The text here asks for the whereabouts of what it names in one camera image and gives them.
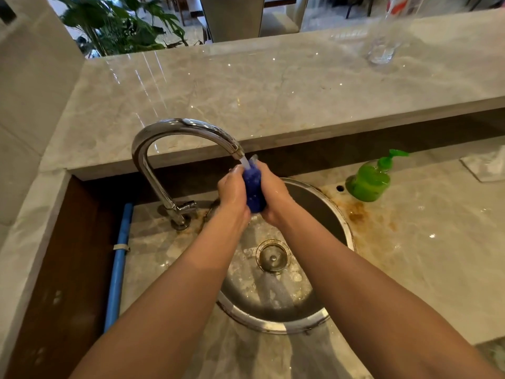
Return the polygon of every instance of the blue sponge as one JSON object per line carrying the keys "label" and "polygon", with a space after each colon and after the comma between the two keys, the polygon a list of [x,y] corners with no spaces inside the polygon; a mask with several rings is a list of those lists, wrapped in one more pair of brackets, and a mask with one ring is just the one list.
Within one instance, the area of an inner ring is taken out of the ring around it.
{"label": "blue sponge", "polygon": [[256,167],[253,160],[249,160],[251,168],[244,170],[243,178],[245,182],[245,193],[248,198],[248,206],[251,213],[256,214],[262,212],[266,206],[267,201],[261,191],[261,171]]}

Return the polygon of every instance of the sink basin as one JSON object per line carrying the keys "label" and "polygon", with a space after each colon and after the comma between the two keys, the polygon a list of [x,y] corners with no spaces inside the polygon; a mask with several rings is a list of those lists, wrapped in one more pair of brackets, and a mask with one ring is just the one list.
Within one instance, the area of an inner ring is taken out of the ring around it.
{"label": "sink basin", "polygon": [[[344,216],[310,185],[283,178],[294,200],[354,250]],[[286,334],[309,330],[328,318],[281,232],[253,215],[228,269],[218,305],[257,331]]]}

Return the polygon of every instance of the forearm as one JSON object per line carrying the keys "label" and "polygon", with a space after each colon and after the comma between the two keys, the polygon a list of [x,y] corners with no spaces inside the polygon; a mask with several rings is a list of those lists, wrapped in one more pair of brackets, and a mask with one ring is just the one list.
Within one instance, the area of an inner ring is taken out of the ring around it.
{"label": "forearm", "polygon": [[219,209],[201,234],[83,358],[72,378],[182,376],[244,223]]}
{"label": "forearm", "polygon": [[501,377],[437,312],[344,246],[297,204],[286,207],[280,230],[331,318],[374,377]]}

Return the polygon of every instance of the sink rim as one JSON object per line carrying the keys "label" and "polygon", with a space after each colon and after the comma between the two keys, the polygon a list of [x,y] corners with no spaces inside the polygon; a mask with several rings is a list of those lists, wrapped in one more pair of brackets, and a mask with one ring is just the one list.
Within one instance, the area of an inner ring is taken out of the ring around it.
{"label": "sink rim", "polygon": [[[340,226],[342,226],[345,234],[345,240],[347,241],[347,247],[349,247],[352,251],[355,251],[354,239],[352,237],[349,224],[345,220],[345,217],[340,209],[335,205],[335,203],[332,202],[329,197],[326,197],[325,194],[307,183],[300,182],[292,178],[281,179],[286,184],[295,185],[304,190],[307,190],[308,192],[318,197],[323,203],[325,203],[326,206],[337,217]],[[218,293],[217,304],[226,314],[228,314],[232,319],[236,320],[240,324],[252,328],[256,331],[273,334],[290,334],[307,331],[316,327],[317,325],[320,325],[329,317],[328,311],[326,311],[326,309],[323,307],[319,311],[302,319],[297,319],[289,322],[268,321],[257,318],[245,311],[242,311],[240,308],[234,305],[222,291],[219,291]]]}

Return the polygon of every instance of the faucet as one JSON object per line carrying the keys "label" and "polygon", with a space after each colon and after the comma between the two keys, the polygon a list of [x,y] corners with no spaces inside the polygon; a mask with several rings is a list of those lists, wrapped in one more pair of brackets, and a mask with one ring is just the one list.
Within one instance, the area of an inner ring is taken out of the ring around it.
{"label": "faucet", "polygon": [[231,154],[234,159],[240,160],[244,156],[242,146],[231,135],[217,126],[204,121],[191,120],[188,118],[171,118],[158,121],[144,127],[133,139],[131,156],[137,169],[147,178],[149,184],[160,199],[172,220],[172,227],[176,230],[184,230],[189,226],[191,217],[189,212],[196,210],[196,202],[190,201],[178,206],[168,195],[167,191],[156,178],[152,166],[148,161],[149,146],[157,139],[174,134],[189,134],[209,139]]}

